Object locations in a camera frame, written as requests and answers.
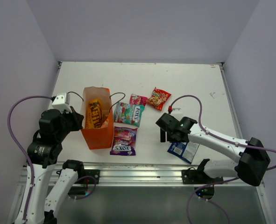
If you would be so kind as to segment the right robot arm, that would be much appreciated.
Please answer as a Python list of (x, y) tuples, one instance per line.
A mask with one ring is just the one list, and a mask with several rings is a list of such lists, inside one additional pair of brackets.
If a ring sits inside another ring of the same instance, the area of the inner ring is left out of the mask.
[(177, 120), (164, 113), (156, 122), (167, 133), (170, 142), (196, 143), (217, 151), (230, 161), (207, 160), (196, 172), (199, 182), (207, 183), (217, 177), (238, 177), (252, 186), (259, 186), (270, 163), (266, 149), (260, 140), (249, 141), (221, 134), (202, 126), (189, 117)]

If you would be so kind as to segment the blue chips bag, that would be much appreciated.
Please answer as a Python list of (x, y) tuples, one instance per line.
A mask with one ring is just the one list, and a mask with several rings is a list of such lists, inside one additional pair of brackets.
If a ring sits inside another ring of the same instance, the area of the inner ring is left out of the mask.
[(177, 158), (191, 164), (198, 150), (199, 144), (192, 142), (174, 142), (170, 145), (167, 152)]

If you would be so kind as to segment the orange paper bag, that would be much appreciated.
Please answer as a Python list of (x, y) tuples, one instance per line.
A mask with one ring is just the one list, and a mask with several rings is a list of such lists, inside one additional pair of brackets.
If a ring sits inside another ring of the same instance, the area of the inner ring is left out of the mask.
[[(83, 129), (81, 133), (90, 150), (110, 148), (114, 136), (113, 103), (111, 93), (104, 87), (85, 87), (83, 90), (83, 99), (81, 114), (84, 115)], [(103, 117), (109, 117), (109, 124), (106, 128), (85, 129), (86, 106), (89, 101), (100, 98), (102, 102)]]

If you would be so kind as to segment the orange snack packet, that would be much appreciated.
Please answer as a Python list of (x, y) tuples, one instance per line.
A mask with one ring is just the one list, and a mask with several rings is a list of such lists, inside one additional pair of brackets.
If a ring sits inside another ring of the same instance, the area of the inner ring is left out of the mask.
[(101, 128), (106, 128), (108, 126), (108, 124), (109, 124), (109, 117), (104, 116)]

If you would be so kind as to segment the yellow potato chips bag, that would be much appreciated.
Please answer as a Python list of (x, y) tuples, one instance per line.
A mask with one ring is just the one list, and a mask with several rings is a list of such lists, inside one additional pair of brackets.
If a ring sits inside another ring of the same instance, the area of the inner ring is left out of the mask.
[(102, 102), (100, 98), (91, 100), (86, 106), (85, 129), (101, 128), (103, 120)]

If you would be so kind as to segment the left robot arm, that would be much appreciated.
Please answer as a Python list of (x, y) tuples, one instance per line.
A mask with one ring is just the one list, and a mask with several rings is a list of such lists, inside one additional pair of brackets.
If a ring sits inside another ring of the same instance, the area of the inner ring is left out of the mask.
[(82, 129), (83, 115), (69, 111), (49, 109), (42, 113), (39, 130), (27, 149), (30, 163), (27, 182), (16, 224), (55, 224), (56, 216), (74, 183), (85, 179), (83, 163), (67, 160), (54, 188), (48, 192), (50, 178), (62, 151), (65, 137)]

